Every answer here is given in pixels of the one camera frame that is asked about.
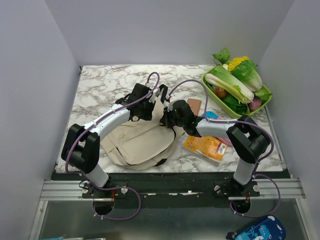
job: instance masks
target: beige bag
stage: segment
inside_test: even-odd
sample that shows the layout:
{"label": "beige bag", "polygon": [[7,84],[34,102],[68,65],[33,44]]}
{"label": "beige bag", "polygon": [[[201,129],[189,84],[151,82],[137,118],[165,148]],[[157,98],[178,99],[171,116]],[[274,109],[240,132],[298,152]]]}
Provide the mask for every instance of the beige bag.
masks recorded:
{"label": "beige bag", "polygon": [[176,149],[182,127],[160,126],[164,105],[156,98],[151,121],[128,121],[101,141],[101,146],[116,164],[133,170],[158,166]]}

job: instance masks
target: green basket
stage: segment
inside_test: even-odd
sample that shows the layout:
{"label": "green basket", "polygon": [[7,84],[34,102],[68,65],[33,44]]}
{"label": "green basket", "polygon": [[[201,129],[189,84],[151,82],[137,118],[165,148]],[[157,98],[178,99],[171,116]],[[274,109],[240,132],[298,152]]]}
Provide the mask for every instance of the green basket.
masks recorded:
{"label": "green basket", "polygon": [[[205,75],[208,74],[213,68],[211,68],[209,71],[207,71],[201,78],[201,82],[203,82],[203,84],[205,85],[208,94],[210,96],[210,98],[212,98],[212,100],[222,109],[224,110],[230,117],[238,119],[240,118],[242,115],[234,112],[230,107],[228,107],[220,98],[217,97],[217,95],[214,94],[214,92],[207,86],[207,82],[205,80]],[[268,93],[271,93],[270,90],[265,86],[262,85],[263,90],[266,90]],[[260,111],[260,109],[262,109],[265,105],[267,105],[267,103],[271,100],[272,95],[269,97],[269,99],[262,104],[257,110],[250,112],[248,115],[251,116],[253,114],[255,114],[256,112]]]}

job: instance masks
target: white wall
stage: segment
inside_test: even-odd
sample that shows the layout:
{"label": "white wall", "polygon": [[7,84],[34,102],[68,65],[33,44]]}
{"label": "white wall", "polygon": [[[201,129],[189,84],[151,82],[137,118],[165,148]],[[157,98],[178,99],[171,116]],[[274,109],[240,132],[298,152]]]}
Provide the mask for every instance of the white wall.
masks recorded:
{"label": "white wall", "polygon": [[29,237],[79,67],[43,0],[0,7],[0,239]]}
{"label": "white wall", "polygon": [[320,234],[320,1],[295,0],[259,65],[288,169]]}
{"label": "white wall", "polygon": [[82,65],[259,63],[294,0],[46,0]]}

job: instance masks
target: yellow packet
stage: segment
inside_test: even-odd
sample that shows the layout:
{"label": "yellow packet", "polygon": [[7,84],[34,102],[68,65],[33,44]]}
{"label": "yellow packet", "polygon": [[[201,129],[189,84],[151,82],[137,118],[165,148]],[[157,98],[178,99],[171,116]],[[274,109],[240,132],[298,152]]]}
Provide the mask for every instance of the yellow packet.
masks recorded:
{"label": "yellow packet", "polygon": [[184,147],[220,163],[228,146],[212,136],[189,136],[184,143]]}

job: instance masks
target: marble tabletop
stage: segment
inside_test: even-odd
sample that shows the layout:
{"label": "marble tabletop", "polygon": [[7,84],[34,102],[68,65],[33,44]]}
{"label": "marble tabletop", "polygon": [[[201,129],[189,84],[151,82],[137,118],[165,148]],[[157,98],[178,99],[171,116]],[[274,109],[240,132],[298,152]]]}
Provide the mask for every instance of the marble tabletop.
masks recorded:
{"label": "marble tabletop", "polygon": [[[211,69],[212,65],[99,65],[84,66],[70,114],[68,128],[73,124],[84,125],[108,111],[115,101],[130,93],[136,83],[145,83],[151,72],[160,74],[160,84],[172,89],[177,83],[186,79],[200,80],[201,76]],[[204,112],[205,94],[202,86],[196,82],[187,82],[176,89],[172,100],[193,98],[202,101],[200,114]],[[213,100],[209,99],[208,111],[221,118],[231,119]],[[266,110],[252,116],[253,120],[271,132]],[[177,172],[234,172],[239,157],[233,147],[228,147],[221,163],[206,160],[185,150],[183,144],[187,139],[184,134],[178,140],[174,153],[167,161],[146,170],[131,170],[115,165],[100,147],[99,164],[107,173],[177,173]],[[282,171],[282,160],[277,149],[263,161],[258,171]],[[59,158],[57,173],[65,173],[65,161]]]}

